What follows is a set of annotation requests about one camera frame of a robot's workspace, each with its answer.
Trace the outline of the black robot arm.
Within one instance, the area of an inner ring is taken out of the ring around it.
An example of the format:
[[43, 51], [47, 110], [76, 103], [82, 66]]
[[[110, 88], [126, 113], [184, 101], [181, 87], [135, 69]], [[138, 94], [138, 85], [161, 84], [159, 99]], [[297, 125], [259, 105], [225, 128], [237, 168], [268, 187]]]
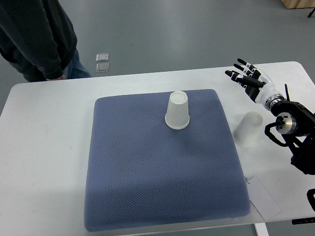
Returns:
[[265, 126], [265, 135], [275, 144], [292, 152], [291, 165], [306, 175], [315, 174], [315, 115], [304, 105], [291, 101], [287, 85], [286, 98], [272, 101], [269, 108], [276, 117]]

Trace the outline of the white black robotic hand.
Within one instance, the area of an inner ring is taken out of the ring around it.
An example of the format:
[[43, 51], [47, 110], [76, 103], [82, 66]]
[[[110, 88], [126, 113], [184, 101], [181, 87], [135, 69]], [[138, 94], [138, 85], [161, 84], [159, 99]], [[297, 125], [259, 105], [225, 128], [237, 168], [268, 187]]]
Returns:
[[254, 103], [263, 105], [269, 111], [275, 103], [284, 101], [284, 96], [276, 91], [275, 84], [268, 75], [243, 59], [237, 61], [234, 64], [235, 70], [227, 70], [225, 74], [243, 87]]

